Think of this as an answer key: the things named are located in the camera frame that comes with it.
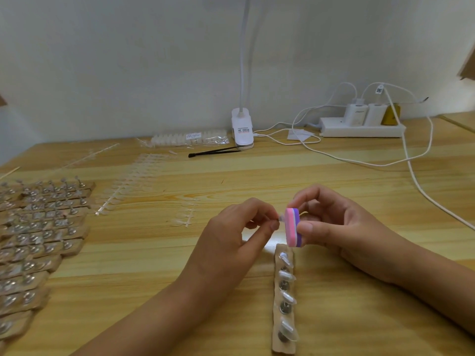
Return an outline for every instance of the hand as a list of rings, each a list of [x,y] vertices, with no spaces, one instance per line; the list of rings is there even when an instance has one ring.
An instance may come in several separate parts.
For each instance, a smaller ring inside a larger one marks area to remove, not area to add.
[[[196,293],[200,308],[211,311],[247,274],[272,233],[279,228],[278,218],[273,206],[257,198],[226,207],[204,228],[176,283],[187,292]],[[244,227],[258,226],[244,242]]]
[[[302,246],[324,246],[385,282],[399,284],[408,272],[407,261],[419,248],[359,204],[322,185],[298,192],[287,207],[307,212],[297,226]]]

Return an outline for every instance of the black tweezers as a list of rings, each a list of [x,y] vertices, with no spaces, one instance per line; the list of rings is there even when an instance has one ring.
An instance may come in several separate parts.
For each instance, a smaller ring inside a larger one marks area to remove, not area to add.
[[[226,147],[224,149],[197,152],[196,154],[188,154],[188,157],[194,157],[194,156],[199,156],[199,155],[220,155],[220,154],[230,154],[231,152],[241,152],[242,150],[225,151],[225,150],[230,150],[230,149],[237,149],[238,147],[239,146],[233,146],[233,147]]]

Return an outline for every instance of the wall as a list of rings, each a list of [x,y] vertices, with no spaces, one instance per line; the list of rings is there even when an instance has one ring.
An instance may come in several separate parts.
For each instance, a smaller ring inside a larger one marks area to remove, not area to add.
[[[48,141],[230,128],[243,5],[1,0],[0,93]],[[341,81],[431,97],[406,107],[408,117],[475,109],[475,83],[456,76],[475,42],[474,13],[475,0],[252,0],[255,127],[325,102]],[[342,88],[335,102],[351,97]]]
[[[0,165],[43,139],[24,116],[11,106],[0,107]]]

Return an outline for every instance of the pink and purple nail buffer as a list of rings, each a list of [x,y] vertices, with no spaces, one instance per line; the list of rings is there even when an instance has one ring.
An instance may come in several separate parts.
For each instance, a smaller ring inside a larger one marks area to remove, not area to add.
[[[299,211],[296,208],[286,208],[284,213],[285,237],[289,247],[300,247],[302,245],[302,235],[297,232],[297,225],[300,222]]]

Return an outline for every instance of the forearm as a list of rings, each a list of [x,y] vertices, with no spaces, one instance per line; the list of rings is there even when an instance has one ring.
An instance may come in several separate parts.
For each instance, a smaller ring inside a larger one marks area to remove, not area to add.
[[[400,286],[475,335],[475,272],[417,246]]]
[[[71,356],[165,355],[207,316],[195,305],[173,283]]]

